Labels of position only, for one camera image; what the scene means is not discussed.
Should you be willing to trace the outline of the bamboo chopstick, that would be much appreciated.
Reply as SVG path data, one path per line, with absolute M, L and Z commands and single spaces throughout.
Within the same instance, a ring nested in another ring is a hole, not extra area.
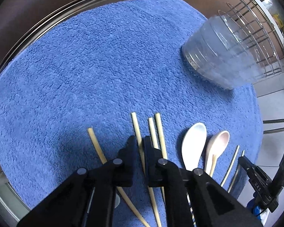
M 160 143 L 159 143 L 159 136 L 158 136 L 158 133 L 157 133 L 157 126 L 156 126 L 156 124 L 154 124 L 153 117 L 148 118 L 148 125 L 149 125 L 149 130 L 150 130 L 150 135 L 151 135 L 153 147 L 161 150 L 161 146 L 160 146 Z
M 220 183 L 220 186 L 221 186 L 221 187 L 224 186 L 224 184 L 226 183 L 226 181 L 227 181 L 227 179 L 228 179 L 228 176 L 229 176 L 229 174 L 230 174 L 230 172 L 231 172 L 231 170 L 232 170 L 232 167 L 233 167 L 234 162 L 235 162 L 235 160 L 236 160 L 236 157 L 237 157 L 237 154 L 238 154 L 238 152 L 239 152 L 239 149 L 240 149 L 240 146 L 237 145 L 237 146 L 236 146 L 236 150 L 235 150 L 235 152 L 234 152 L 234 154 L 233 154 L 233 156 L 232 156 L 232 160 L 231 160 L 231 162 L 230 162 L 230 165 L 229 165 L 229 167 L 228 167 L 228 170 L 226 171 L 226 174 L 225 174 L 225 176 L 224 176 L 222 182 Z
M 241 157 L 244 156 L 244 154 L 245 154 L 245 151 L 243 150 L 243 152 L 241 153 Z M 229 186 L 229 188 L 227 190 L 228 193 L 230 193 L 231 189 L 233 188 L 233 185 L 234 185 L 234 183 L 236 181 L 236 178 L 237 178 L 237 175 L 239 173 L 239 169 L 240 169 L 240 164 L 239 164 L 239 159 L 238 159 L 238 163 L 237 163 L 235 174 L 234 174 L 234 176 L 232 178 L 232 181 L 231 181 L 231 184 L 230 184 L 230 186 Z
M 140 129 L 139 129 L 138 119 L 137 119 L 135 112 L 131 113 L 131 118 L 132 118 L 133 128 L 134 128 L 134 131 L 135 131 L 135 136 L 137 138 L 137 144 L 138 144 L 141 164 L 142 164 L 142 167 L 143 167 L 143 172 L 144 172 L 144 174 L 146 174 L 145 155 L 144 155 L 144 151 L 143 151 L 143 141 L 142 141 L 142 136 L 141 136 Z M 148 187 L 148 191 L 149 191 L 150 201 L 151 201 L 151 205 L 152 205 L 152 208 L 153 208 L 153 212 L 154 212 L 154 216 L 155 216 L 155 219 L 156 219 L 157 226 L 162 227 L 161 219 L 160 219 L 160 216 L 159 216 L 159 212 L 158 212 L 158 208 L 157 208 L 157 204 L 156 204 L 156 200 L 155 200 L 154 191 L 151 187 Z
M 166 150 L 166 143 L 164 138 L 164 131 L 162 127 L 162 119 L 160 113 L 155 114 L 156 126 L 157 126 L 157 133 L 159 136 L 159 143 L 161 146 L 162 157 L 164 159 L 168 159 L 167 150 Z
M 121 197 L 134 213 L 134 215 L 140 220 L 144 226 L 149 226 L 147 221 L 143 218 L 141 213 L 134 206 L 130 198 L 124 191 L 124 187 L 131 187 L 133 184 L 133 171 L 134 171 L 134 156 L 136 155 L 137 139 L 134 135 L 130 136 L 126 142 L 126 147 L 120 149 L 118 157 L 108 161 L 100 147 L 99 141 L 96 138 L 95 132 L 92 128 L 88 128 L 88 134 L 91 138 L 92 144 L 99 156 L 102 164 L 104 165 L 105 173 L 100 175 L 104 178 L 104 182 L 116 186 L 116 189 L 120 193 Z

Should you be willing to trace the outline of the pinkish ceramic spoon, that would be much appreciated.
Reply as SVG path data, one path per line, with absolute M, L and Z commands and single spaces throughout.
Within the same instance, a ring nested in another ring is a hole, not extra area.
M 213 135 L 206 147 L 205 156 L 205 172 L 209 176 L 213 176 L 213 172 L 218 158 L 225 151 L 230 140 L 230 134 L 228 131 L 221 131 Z

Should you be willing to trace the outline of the white ceramic spoon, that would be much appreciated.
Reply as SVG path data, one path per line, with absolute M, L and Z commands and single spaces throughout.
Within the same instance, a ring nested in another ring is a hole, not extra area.
M 203 123 L 194 124 L 186 132 L 182 141 L 182 159 L 185 169 L 192 171 L 198 167 L 207 139 L 207 130 Z

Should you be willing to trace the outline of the clear plastic utensil holder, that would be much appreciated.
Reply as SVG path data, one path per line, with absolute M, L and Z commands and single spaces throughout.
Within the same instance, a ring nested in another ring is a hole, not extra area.
M 260 51 L 233 19 L 216 15 L 205 21 L 182 45 L 193 70 L 223 89 L 253 84 L 264 77 Z

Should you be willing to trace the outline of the blue terry cloth mat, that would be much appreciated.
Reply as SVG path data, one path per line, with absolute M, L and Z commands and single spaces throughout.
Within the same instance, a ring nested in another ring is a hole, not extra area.
M 256 161 L 263 137 L 252 85 L 224 90 L 195 73 L 182 45 L 206 18 L 183 0 L 130 0 L 82 12 L 48 31 L 0 75 L 0 165 L 29 208 L 78 168 L 107 159 L 148 118 L 161 115 L 168 159 L 183 166 L 182 140 L 197 122 L 230 133 L 213 178 L 238 197 L 246 177 L 225 178 L 235 149 Z

